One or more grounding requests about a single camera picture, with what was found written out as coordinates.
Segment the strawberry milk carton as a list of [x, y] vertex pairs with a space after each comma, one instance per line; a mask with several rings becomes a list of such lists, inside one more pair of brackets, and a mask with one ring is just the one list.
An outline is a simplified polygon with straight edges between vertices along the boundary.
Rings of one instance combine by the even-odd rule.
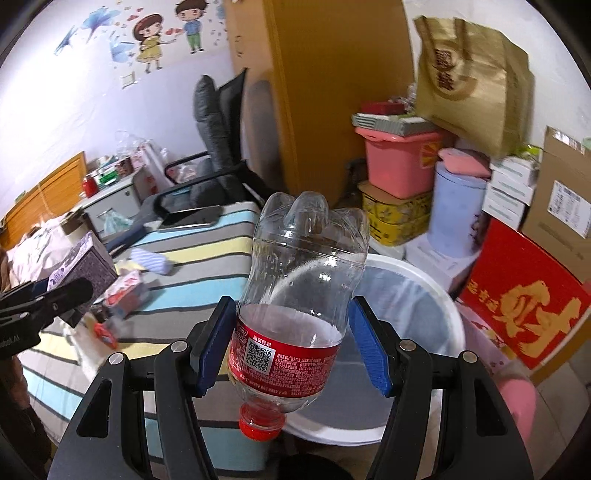
[[143, 282], [141, 273], [129, 271], [107, 288], [102, 304], [111, 317], [125, 319], [143, 306], [149, 297], [150, 291]]

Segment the white foam fruit net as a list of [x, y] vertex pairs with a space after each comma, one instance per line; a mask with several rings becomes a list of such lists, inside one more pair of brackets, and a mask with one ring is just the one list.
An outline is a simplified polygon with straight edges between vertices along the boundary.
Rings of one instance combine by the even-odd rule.
[[130, 250], [130, 260], [143, 269], [158, 275], [168, 275], [174, 263], [165, 255], [134, 247]]

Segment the clear plastic bottle red label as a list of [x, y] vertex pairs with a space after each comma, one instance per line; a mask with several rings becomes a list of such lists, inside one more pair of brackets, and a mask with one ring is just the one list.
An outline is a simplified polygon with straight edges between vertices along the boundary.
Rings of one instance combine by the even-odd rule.
[[324, 390], [369, 240], [363, 210], [332, 209], [320, 193], [274, 193], [264, 204], [228, 353], [247, 438], [273, 440]]

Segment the white round trash bin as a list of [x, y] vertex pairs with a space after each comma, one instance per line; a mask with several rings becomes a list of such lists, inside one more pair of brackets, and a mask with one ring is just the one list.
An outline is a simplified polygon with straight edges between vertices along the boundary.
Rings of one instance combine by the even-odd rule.
[[[404, 356], [426, 351], [457, 358], [465, 332], [453, 300], [422, 270], [387, 256], [370, 254], [355, 291], [377, 319], [389, 323]], [[325, 445], [376, 444], [385, 432], [394, 400], [385, 396], [394, 384], [390, 366], [402, 362], [378, 355], [378, 375], [366, 368], [355, 334], [346, 333], [327, 385], [314, 403], [287, 415], [283, 430]]]

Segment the pink bedding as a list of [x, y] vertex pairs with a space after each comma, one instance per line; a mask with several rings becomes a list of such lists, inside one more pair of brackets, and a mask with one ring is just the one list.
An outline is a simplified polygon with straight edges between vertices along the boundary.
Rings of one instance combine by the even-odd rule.
[[8, 251], [12, 287], [28, 281], [46, 279], [67, 256], [71, 244], [60, 222], [62, 216], [39, 225], [39, 229]]

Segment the red bottle cap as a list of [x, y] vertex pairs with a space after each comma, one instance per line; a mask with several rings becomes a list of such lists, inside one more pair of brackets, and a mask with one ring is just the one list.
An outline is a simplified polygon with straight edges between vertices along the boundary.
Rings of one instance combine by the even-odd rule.
[[116, 337], [103, 324], [95, 323], [93, 326], [93, 331], [97, 339], [104, 345], [112, 350], [116, 350], [118, 348], [118, 341]]

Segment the pink stool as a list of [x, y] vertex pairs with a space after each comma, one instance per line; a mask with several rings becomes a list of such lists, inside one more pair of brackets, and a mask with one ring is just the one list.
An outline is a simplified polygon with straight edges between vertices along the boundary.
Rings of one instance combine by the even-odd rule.
[[534, 385], [524, 378], [502, 378], [496, 382], [517, 429], [524, 441], [527, 441], [533, 429], [536, 414], [537, 397]]

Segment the pink floral box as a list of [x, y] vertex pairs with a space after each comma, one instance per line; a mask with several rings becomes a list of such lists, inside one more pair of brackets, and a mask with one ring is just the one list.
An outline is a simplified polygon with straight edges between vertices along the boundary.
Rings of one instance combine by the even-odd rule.
[[503, 339], [470, 307], [460, 301], [456, 301], [456, 307], [464, 325], [466, 349], [473, 351], [490, 373], [502, 370], [516, 358]]

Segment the wooden headboard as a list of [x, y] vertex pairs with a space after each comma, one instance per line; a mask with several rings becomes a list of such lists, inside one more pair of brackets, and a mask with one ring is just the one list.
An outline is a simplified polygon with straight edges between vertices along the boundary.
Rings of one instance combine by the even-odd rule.
[[1, 246], [10, 250], [35, 225], [71, 210], [80, 200], [86, 174], [82, 151], [26, 192], [2, 218]]

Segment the dark blue glasses case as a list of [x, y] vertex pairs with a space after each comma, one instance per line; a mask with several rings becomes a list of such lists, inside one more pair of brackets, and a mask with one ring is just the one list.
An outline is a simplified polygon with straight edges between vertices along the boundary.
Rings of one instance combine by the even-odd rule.
[[126, 249], [137, 241], [143, 239], [149, 231], [142, 224], [132, 226], [130, 229], [122, 232], [117, 237], [107, 241], [105, 248], [109, 254], [117, 251], [118, 249]]

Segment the striped tablecloth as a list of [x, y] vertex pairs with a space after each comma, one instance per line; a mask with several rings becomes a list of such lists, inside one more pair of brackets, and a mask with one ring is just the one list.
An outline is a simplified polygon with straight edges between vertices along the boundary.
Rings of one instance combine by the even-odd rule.
[[[162, 276], [145, 271], [150, 289], [145, 305], [123, 323], [119, 349], [135, 359], [159, 353], [185, 338], [194, 324], [205, 321], [223, 296], [239, 299], [250, 270], [252, 235], [259, 209], [250, 202], [224, 207], [211, 226], [168, 233], [153, 232], [138, 247], [165, 255], [174, 264]], [[31, 405], [45, 432], [60, 442], [90, 385], [76, 349], [55, 321], [40, 343], [20, 354]], [[221, 367], [204, 398], [194, 402], [198, 423], [213, 467], [228, 478], [262, 478], [270, 446], [252, 441], [238, 429], [242, 404], [228, 369]]]

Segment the white bedside cabinet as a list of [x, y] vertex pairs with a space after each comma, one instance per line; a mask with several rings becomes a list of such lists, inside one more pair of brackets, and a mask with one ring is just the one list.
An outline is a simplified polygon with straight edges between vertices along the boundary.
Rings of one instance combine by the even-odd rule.
[[108, 210], [133, 219], [139, 213], [143, 201], [151, 194], [151, 183], [145, 169], [141, 168], [91, 198], [82, 200], [78, 206], [89, 216], [99, 236], [103, 237], [104, 215]]

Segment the red mug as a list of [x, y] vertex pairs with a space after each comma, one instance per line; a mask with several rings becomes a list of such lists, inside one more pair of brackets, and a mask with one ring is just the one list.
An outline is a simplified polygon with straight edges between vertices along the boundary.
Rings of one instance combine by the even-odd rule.
[[98, 184], [91, 175], [86, 175], [84, 177], [82, 187], [87, 198], [91, 198], [99, 192]]

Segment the red gift box gold character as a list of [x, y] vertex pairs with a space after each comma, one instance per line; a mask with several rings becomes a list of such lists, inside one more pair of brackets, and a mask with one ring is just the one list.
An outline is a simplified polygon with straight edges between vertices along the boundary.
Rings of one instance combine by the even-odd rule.
[[589, 293], [565, 267], [497, 219], [459, 299], [530, 370], [557, 351], [590, 307]]

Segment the black smartphone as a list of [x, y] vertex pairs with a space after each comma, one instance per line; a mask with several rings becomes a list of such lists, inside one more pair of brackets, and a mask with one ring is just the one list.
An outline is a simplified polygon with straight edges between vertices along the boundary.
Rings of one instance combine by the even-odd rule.
[[211, 226], [221, 218], [222, 214], [222, 206], [207, 206], [169, 212], [157, 229], [168, 231]]

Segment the black office chair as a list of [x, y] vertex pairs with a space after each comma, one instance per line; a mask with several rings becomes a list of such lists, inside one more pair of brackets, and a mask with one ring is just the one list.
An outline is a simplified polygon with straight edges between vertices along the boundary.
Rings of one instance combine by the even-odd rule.
[[257, 206], [274, 191], [249, 168], [242, 155], [242, 97], [249, 72], [242, 70], [217, 87], [204, 75], [193, 92], [193, 118], [205, 150], [175, 161], [175, 166], [197, 160], [197, 176], [155, 195], [152, 211], [165, 218], [175, 209], [252, 201]]

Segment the grey chair cushion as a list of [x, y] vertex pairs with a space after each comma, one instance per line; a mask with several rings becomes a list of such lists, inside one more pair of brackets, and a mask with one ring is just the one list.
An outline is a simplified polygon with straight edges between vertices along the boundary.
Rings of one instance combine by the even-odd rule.
[[[208, 158], [197, 165], [197, 177], [201, 178], [232, 167], [228, 133], [223, 123], [218, 93], [214, 81], [207, 75], [202, 76], [195, 86], [193, 116], [208, 154]], [[189, 195], [190, 204], [193, 207], [231, 204], [235, 202], [233, 195], [236, 191], [238, 187], [235, 178], [223, 175], [193, 185]]]

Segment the yellow floral box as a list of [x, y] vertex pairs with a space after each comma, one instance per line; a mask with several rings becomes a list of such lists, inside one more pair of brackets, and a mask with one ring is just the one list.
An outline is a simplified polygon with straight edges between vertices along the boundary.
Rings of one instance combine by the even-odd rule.
[[400, 199], [363, 181], [358, 184], [363, 210], [370, 223], [370, 234], [380, 244], [399, 246], [427, 232], [433, 193]]

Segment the brown cardboard box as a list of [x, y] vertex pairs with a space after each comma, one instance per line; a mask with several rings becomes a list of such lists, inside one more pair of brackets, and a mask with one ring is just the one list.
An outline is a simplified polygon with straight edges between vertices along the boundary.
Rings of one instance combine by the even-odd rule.
[[579, 282], [590, 282], [590, 150], [562, 131], [545, 132], [538, 180], [522, 232]]

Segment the stack of white boxes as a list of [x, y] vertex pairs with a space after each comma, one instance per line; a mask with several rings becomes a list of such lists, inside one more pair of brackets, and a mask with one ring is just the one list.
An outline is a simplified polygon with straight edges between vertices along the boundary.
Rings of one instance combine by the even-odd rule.
[[518, 231], [535, 193], [539, 162], [509, 156], [490, 162], [491, 179], [486, 187], [483, 211]]

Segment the light blue round bin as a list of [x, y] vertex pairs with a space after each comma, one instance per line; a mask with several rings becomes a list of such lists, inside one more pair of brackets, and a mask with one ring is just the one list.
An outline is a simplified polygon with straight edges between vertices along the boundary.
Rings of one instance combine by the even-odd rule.
[[448, 257], [465, 258], [479, 249], [486, 187], [485, 179], [454, 174], [443, 161], [437, 163], [427, 232], [434, 250]]

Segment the pink plastic storage box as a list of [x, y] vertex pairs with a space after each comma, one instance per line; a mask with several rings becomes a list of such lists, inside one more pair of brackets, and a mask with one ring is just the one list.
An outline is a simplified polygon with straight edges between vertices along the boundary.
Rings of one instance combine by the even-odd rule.
[[399, 199], [433, 190], [438, 153], [456, 140], [445, 130], [407, 137], [361, 127], [355, 132], [365, 140], [370, 184]]

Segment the striped flat box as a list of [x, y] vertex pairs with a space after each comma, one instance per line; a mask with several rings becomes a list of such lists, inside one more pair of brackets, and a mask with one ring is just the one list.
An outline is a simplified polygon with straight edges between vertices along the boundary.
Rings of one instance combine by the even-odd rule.
[[380, 131], [401, 137], [432, 133], [438, 130], [438, 127], [432, 122], [422, 117], [408, 114], [378, 115], [356, 113], [352, 116], [352, 124], [355, 127]]

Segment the gold paper gift bag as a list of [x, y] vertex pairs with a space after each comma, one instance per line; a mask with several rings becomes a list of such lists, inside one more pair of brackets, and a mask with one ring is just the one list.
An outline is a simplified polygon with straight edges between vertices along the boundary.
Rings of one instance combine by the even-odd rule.
[[503, 33], [461, 18], [419, 16], [415, 110], [501, 158], [525, 142], [534, 77], [526, 51]]

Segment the wooden wardrobe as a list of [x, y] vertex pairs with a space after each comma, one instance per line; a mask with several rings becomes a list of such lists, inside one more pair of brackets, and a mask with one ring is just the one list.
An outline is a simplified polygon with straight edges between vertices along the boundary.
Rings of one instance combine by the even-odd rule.
[[224, 10], [232, 64], [246, 74], [250, 168], [270, 187], [335, 205], [365, 154], [352, 115], [414, 81], [403, 3], [243, 0]]

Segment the cartoon couple wall sticker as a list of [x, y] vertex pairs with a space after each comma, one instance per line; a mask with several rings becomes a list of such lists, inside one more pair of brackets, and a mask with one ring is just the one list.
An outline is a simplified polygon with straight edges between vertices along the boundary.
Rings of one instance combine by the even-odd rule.
[[190, 54], [204, 52], [201, 41], [201, 18], [207, 9], [205, 0], [183, 0], [174, 7], [174, 17], [182, 23], [180, 28], [164, 29], [164, 18], [152, 13], [138, 20], [132, 35], [138, 42], [135, 60], [141, 64], [146, 74], [162, 69], [163, 47], [184, 38]]

